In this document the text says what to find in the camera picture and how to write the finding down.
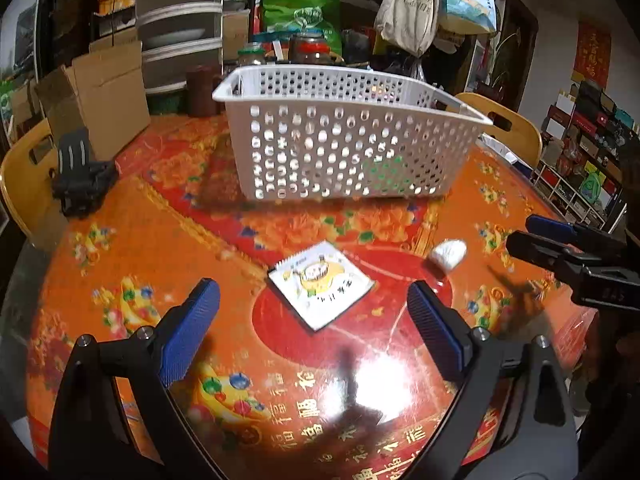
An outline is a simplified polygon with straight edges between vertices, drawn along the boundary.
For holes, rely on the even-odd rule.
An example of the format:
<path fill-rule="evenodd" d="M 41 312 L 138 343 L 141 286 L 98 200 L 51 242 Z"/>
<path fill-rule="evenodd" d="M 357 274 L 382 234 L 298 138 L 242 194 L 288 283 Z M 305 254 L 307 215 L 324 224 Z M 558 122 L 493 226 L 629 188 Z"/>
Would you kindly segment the red wall scroll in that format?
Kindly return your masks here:
<path fill-rule="evenodd" d="M 601 89 L 608 85 L 612 51 L 611 32 L 588 21 L 579 21 L 572 81 L 595 82 Z"/>

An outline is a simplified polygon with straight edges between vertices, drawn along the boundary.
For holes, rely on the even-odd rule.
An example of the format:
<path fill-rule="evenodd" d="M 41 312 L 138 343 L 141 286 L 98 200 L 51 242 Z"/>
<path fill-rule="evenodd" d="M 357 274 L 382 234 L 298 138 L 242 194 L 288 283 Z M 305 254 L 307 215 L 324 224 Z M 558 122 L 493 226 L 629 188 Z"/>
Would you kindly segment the left wooden chair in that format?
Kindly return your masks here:
<path fill-rule="evenodd" d="M 47 119 L 18 139 L 2 160 L 2 198 L 11 218 L 35 246 L 44 244 L 56 216 L 51 178 L 56 168 L 58 149 Z"/>

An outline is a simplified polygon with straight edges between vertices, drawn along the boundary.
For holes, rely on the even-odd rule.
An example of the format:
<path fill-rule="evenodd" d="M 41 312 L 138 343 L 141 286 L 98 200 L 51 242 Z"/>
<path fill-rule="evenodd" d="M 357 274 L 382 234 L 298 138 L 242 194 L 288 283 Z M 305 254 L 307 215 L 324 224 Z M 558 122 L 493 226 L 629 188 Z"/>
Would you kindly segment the green shopping bag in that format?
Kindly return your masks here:
<path fill-rule="evenodd" d="M 342 54 L 341 0 L 260 0 L 263 32 L 320 30 L 332 52 Z"/>

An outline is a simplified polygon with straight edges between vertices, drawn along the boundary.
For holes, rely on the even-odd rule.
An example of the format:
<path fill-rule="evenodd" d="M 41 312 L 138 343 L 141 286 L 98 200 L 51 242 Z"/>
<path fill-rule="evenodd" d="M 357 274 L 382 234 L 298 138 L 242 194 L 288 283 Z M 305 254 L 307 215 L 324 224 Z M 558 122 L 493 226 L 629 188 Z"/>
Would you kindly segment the white perforated plastic basket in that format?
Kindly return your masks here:
<path fill-rule="evenodd" d="M 252 65 L 213 92 L 228 117 L 242 193 L 254 202 L 448 192 L 491 121 L 404 76 L 329 65 Z M 408 190 L 363 193 L 366 159 L 401 156 Z"/>

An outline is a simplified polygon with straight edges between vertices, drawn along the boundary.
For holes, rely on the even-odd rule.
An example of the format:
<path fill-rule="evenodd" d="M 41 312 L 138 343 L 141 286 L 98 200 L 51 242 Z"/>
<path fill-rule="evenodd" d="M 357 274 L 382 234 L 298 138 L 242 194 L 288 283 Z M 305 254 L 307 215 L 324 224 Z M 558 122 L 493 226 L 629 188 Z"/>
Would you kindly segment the black clamp stand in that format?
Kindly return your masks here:
<path fill-rule="evenodd" d="M 52 196 L 65 218 L 86 218 L 99 210 L 119 173 L 114 160 L 93 159 L 85 127 L 58 140 L 58 169 L 50 171 Z"/>

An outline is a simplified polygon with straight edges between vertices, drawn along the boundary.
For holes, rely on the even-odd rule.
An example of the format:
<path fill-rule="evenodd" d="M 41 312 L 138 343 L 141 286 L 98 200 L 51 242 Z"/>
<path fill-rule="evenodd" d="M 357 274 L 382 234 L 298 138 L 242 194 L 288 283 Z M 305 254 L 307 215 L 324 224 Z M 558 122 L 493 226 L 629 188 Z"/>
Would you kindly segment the striped drawer tower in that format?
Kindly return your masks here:
<path fill-rule="evenodd" d="M 136 0 L 145 93 L 186 88 L 186 75 L 201 66 L 221 68 L 222 0 Z"/>

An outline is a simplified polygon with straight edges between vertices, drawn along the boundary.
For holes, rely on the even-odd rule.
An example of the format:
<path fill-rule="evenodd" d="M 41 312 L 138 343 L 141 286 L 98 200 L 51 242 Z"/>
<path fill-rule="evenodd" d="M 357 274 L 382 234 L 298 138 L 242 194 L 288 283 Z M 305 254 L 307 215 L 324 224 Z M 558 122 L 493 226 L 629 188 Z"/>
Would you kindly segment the cardboard box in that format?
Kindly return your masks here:
<path fill-rule="evenodd" d="M 43 77 L 36 95 L 53 139 L 84 128 L 99 160 L 114 158 L 151 122 L 139 41 L 74 58 Z"/>

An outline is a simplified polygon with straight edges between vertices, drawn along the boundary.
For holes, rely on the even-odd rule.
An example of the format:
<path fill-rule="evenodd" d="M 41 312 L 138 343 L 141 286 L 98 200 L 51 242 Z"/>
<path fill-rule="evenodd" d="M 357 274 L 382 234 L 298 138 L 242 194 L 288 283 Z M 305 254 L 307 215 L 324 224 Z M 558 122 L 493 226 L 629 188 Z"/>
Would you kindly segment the beige canvas tote bag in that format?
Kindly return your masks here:
<path fill-rule="evenodd" d="M 374 28 L 382 39 L 415 58 L 436 36 L 440 0 L 382 0 Z"/>

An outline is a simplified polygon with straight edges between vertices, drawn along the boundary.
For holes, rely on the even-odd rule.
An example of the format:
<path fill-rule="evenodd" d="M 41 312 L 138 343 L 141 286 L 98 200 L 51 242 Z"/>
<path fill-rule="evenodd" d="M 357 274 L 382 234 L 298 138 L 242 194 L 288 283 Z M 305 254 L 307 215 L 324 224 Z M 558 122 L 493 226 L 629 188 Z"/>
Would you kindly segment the white cloth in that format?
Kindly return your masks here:
<path fill-rule="evenodd" d="M 454 270 L 466 256 L 464 240 L 443 240 L 428 254 L 428 261 L 437 266 L 442 272 Z"/>

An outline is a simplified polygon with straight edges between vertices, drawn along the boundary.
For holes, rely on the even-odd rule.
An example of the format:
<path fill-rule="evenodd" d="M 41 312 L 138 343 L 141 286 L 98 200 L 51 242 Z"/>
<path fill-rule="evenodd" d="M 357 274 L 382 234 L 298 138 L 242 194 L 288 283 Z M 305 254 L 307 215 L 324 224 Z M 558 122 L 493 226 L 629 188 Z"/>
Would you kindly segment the green-lidded glass jar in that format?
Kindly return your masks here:
<path fill-rule="evenodd" d="M 260 42 L 251 42 L 238 50 L 238 66 L 264 65 L 265 50 Z"/>

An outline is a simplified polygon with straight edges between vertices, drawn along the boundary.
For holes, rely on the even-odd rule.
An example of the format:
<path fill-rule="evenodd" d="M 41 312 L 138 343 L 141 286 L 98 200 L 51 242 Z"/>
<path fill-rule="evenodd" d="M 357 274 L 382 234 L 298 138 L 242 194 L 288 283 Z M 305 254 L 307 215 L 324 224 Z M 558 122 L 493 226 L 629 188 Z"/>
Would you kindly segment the cluttered storage shelf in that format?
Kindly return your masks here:
<path fill-rule="evenodd" d="M 626 214 L 620 155 L 639 126 L 592 80 L 559 94 L 530 182 L 570 223 L 613 233 Z"/>

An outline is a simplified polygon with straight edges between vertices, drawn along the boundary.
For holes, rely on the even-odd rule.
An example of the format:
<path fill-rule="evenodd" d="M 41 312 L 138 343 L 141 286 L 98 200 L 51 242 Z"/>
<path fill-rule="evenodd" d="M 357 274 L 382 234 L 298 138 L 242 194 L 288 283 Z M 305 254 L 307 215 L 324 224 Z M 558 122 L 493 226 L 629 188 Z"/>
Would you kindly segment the white cartoon snack packet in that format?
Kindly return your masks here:
<path fill-rule="evenodd" d="M 327 240 L 281 260 L 269 271 L 268 278 L 315 332 L 335 321 L 374 285 Z"/>

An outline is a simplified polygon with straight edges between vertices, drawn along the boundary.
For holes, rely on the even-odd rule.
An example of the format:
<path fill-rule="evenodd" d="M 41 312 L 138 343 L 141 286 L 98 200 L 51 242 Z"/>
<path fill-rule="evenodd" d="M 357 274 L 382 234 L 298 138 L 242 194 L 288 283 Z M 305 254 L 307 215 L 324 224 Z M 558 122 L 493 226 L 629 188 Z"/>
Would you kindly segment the green foil packet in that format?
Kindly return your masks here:
<path fill-rule="evenodd" d="M 366 159 L 361 166 L 362 190 L 370 196 L 401 196 L 408 190 L 408 165 L 401 156 Z"/>

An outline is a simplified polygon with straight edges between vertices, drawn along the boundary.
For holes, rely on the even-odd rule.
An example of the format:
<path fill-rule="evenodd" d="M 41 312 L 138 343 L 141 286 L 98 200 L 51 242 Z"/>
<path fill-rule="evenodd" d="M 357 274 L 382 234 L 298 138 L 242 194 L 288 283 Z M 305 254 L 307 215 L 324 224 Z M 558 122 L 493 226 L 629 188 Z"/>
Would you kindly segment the brown ceramic mug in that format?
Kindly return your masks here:
<path fill-rule="evenodd" d="M 200 65 L 186 73 L 188 112 L 191 117 L 212 117 L 219 114 L 219 105 L 213 92 L 221 82 L 218 64 Z"/>

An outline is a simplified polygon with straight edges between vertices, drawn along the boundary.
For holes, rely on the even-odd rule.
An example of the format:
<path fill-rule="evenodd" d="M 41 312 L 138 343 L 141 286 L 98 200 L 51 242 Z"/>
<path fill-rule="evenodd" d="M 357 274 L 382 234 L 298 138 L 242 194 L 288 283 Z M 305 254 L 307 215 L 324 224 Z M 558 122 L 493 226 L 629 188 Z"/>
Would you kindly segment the blue illustrated tote bag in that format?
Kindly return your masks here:
<path fill-rule="evenodd" d="M 491 35 L 497 31 L 495 0 L 440 0 L 439 25 L 457 35 Z"/>

